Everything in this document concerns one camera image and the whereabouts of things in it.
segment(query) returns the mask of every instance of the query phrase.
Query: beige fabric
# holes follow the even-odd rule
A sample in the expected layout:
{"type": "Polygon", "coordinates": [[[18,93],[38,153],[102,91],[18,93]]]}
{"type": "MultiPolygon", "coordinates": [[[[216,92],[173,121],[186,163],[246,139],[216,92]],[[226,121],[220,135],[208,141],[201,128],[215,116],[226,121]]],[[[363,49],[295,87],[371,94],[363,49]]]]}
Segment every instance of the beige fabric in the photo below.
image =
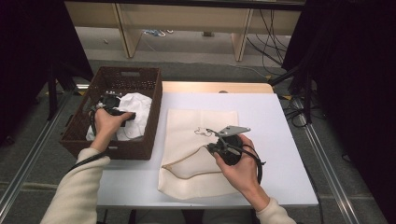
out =
{"type": "MultiPolygon", "coordinates": [[[[99,152],[85,148],[78,154],[78,162],[99,152]]],[[[96,223],[96,204],[99,181],[109,157],[89,162],[64,176],[41,223],[96,223]]]]}
{"type": "Polygon", "coordinates": [[[256,212],[261,224],[295,224],[296,222],[289,217],[288,212],[279,206],[275,198],[271,198],[270,203],[260,212],[256,212]]]}
{"type": "Polygon", "coordinates": [[[182,200],[237,192],[202,147],[218,138],[195,132],[199,127],[218,132],[228,125],[238,125],[235,111],[169,109],[158,190],[182,200]]]}

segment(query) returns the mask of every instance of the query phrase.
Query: person's left hand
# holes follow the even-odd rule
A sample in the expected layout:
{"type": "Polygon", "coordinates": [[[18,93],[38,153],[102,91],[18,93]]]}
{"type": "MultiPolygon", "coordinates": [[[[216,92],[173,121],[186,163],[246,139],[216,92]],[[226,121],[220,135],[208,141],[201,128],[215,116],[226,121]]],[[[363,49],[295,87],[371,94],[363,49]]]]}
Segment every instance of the person's left hand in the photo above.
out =
{"type": "Polygon", "coordinates": [[[100,152],[105,151],[113,134],[119,129],[125,120],[132,116],[132,114],[133,113],[124,113],[120,116],[112,116],[108,114],[103,108],[96,110],[96,136],[91,143],[91,147],[100,152]]]}

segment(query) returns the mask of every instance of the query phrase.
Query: basket handle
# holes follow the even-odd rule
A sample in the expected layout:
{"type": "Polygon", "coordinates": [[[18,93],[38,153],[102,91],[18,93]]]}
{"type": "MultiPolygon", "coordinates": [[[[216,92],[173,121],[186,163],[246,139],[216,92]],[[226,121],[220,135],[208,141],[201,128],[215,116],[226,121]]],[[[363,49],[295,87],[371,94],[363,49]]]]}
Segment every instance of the basket handle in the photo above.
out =
{"type": "Polygon", "coordinates": [[[140,72],[139,71],[129,71],[129,72],[120,72],[122,77],[140,77],[140,72]]]}

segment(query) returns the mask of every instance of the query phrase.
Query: metal rod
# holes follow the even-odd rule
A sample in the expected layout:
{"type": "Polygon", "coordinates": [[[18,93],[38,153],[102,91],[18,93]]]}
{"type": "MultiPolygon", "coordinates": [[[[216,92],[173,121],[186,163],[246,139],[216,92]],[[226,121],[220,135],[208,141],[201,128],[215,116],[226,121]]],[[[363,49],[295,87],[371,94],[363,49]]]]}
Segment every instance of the metal rod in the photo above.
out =
{"type": "Polygon", "coordinates": [[[18,170],[12,181],[9,183],[5,193],[3,194],[3,197],[0,200],[0,223],[2,223],[6,218],[6,215],[9,209],[11,208],[11,205],[14,203],[15,199],[17,198],[20,192],[23,182],[30,174],[38,157],[41,154],[41,151],[43,150],[44,146],[47,144],[49,136],[52,133],[54,126],[57,124],[58,118],[60,117],[60,114],[64,109],[64,106],[66,105],[67,101],[71,98],[72,95],[73,95],[72,91],[64,92],[64,95],[62,96],[61,101],[59,102],[58,111],[56,112],[52,120],[47,120],[46,125],[42,129],[37,140],[35,141],[35,144],[30,149],[29,154],[26,156],[20,169],[18,170]]]}
{"type": "MultiPolygon", "coordinates": [[[[303,104],[299,99],[296,100],[297,107],[303,108],[303,104]]],[[[300,116],[300,120],[303,123],[306,123],[306,119],[304,116],[300,116]]],[[[314,126],[312,123],[307,123],[305,126],[305,132],[308,136],[309,141],[314,149],[314,152],[318,158],[318,162],[320,167],[323,170],[323,174],[325,175],[329,187],[332,190],[332,194],[334,199],[337,201],[340,211],[344,217],[346,223],[358,224],[359,219],[355,213],[355,210],[352,206],[352,203],[347,197],[347,193],[345,192],[340,180],[338,179],[337,174],[332,168],[332,164],[323,148],[323,145],[320,143],[317,133],[315,132],[314,126]]]]}

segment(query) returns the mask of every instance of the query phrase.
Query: black strap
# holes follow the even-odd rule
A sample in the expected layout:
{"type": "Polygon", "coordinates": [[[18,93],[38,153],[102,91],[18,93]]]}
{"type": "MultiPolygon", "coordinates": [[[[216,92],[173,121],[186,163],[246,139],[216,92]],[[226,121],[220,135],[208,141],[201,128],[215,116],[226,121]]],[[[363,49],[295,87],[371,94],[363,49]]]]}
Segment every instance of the black strap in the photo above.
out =
{"type": "Polygon", "coordinates": [[[92,107],[91,108],[91,114],[90,114],[90,122],[91,122],[93,135],[96,136],[95,114],[96,114],[96,108],[92,107]]]}
{"type": "Polygon", "coordinates": [[[105,155],[106,155],[105,152],[101,152],[101,153],[96,154],[96,155],[94,155],[94,156],[91,156],[91,157],[89,157],[89,158],[87,158],[87,159],[85,159],[85,160],[83,160],[83,161],[80,161],[79,163],[76,163],[76,165],[72,166],[72,168],[70,168],[70,170],[67,171],[67,174],[68,174],[70,171],[72,171],[72,170],[78,168],[79,166],[82,166],[82,165],[84,165],[84,164],[90,163],[90,162],[92,162],[92,161],[97,161],[97,160],[101,159],[102,157],[104,157],[105,155]]]}
{"type": "MultiPolygon", "coordinates": [[[[241,148],[241,147],[235,147],[235,146],[232,146],[232,145],[228,145],[228,147],[231,147],[231,148],[233,148],[233,149],[239,151],[240,153],[246,153],[246,154],[249,155],[249,157],[251,157],[251,158],[254,159],[254,161],[255,161],[256,164],[257,164],[257,182],[259,182],[259,184],[260,184],[260,183],[262,182],[262,167],[264,166],[264,164],[266,163],[266,161],[265,161],[265,162],[262,162],[262,161],[260,160],[260,158],[259,158],[259,155],[256,156],[256,155],[254,155],[253,153],[251,153],[251,152],[249,152],[249,151],[246,151],[246,150],[244,150],[244,149],[241,148]]],[[[256,150],[255,150],[253,147],[249,146],[249,145],[242,145],[242,147],[250,147],[254,152],[256,152],[256,150]]]]}

